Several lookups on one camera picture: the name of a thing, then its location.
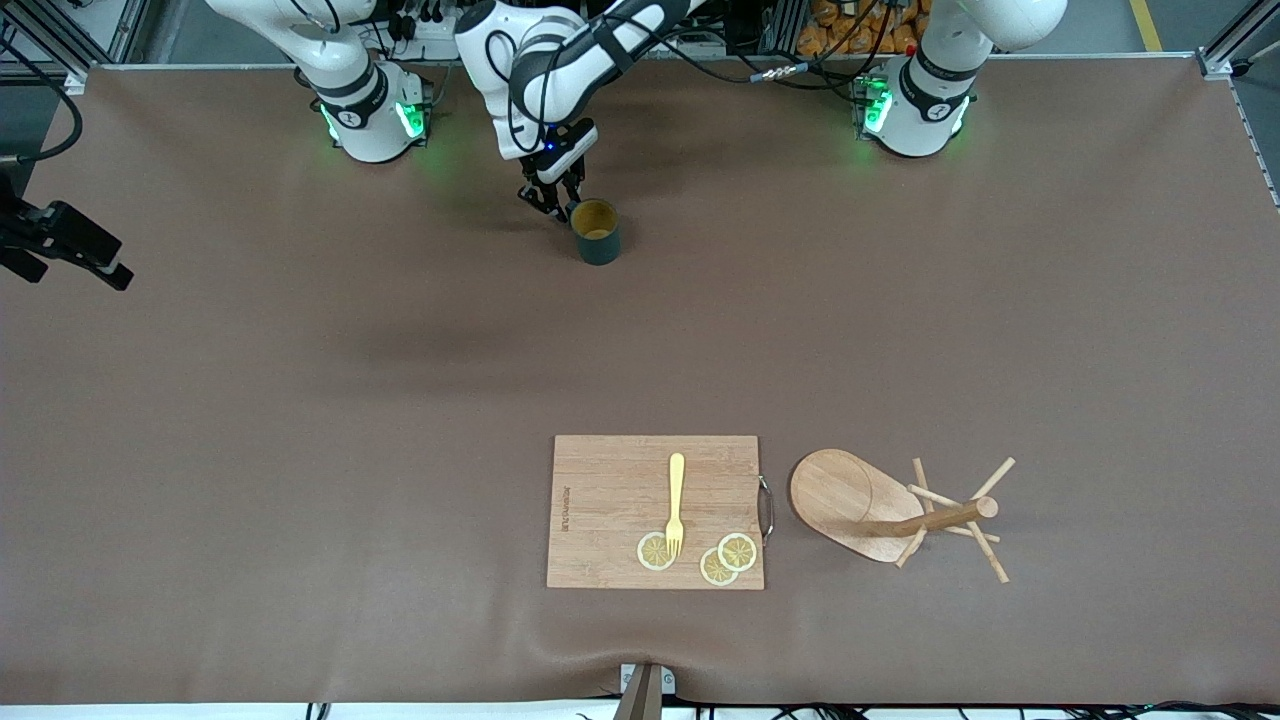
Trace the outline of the wooden cutting board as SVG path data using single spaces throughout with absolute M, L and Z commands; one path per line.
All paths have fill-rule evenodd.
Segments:
M 637 542 L 664 533 L 668 461 L 685 456 L 680 556 L 648 571 Z M 754 436 L 558 436 L 550 478 L 547 585 L 576 591 L 763 591 L 759 442 Z M 730 533 L 750 536 L 755 565 L 730 585 L 708 584 L 705 551 Z

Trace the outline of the wooden mug tree rack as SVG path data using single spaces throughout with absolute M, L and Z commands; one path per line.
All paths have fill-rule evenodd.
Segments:
M 998 515 L 995 487 L 1015 468 L 1006 457 L 964 501 L 931 488 L 924 462 L 911 461 L 913 482 L 899 480 L 841 448 L 809 454 L 788 480 L 788 500 L 800 521 L 813 532 L 873 562 L 904 568 L 929 536 L 963 536 L 974 541 L 997 580 L 1009 571 L 995 552 L 997 536 L 982 528 Z

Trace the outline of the brown table mat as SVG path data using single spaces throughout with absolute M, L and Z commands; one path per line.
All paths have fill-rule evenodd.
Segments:
M 0 278 L 0 703 L 1280 705 L 1280 211 L 1192 59 L 997 60 L 905 160 L 836 97 L 645 61 L 591 101 L 577 258 L 465 74 L 326 143 L 289 70 L 99 70 L 27 193 L 115 292 Z M 755 436 L 785 497 L 920 457 L 977 544 L 781 509 L 763 591 L 547 585 L 559 434 Z

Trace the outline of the dark green ribbed cup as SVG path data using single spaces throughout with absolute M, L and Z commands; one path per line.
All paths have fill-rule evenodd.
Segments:
M 576 202 L 570 211 L 570 228 L 581 260 L 603 266 L 621 255 L 620 214 L 600 199 Z

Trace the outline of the white power strip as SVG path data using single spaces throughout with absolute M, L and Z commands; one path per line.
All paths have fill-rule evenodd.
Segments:
M 466 5 L 467 0 L 384 0 L 388 56 L 402 61 L 458 60 L 454 31 Z

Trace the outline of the orange snack packets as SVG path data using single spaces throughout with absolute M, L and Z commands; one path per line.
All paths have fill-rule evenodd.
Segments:
M 911 54 L 931 22 L 933 0 L 806 0 L 796 49 L 801 56 Z

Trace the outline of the yellow plastic fork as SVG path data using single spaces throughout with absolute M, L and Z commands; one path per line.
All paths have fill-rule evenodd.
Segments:
M 685 456 L 680 452 L 669 456 L 668 480 L 669 515 L 666 523 L 664 538 L 668 559 L 675 561 L 680 556 L 685 536 L 684 519 L 681 516 L 685 483 Z

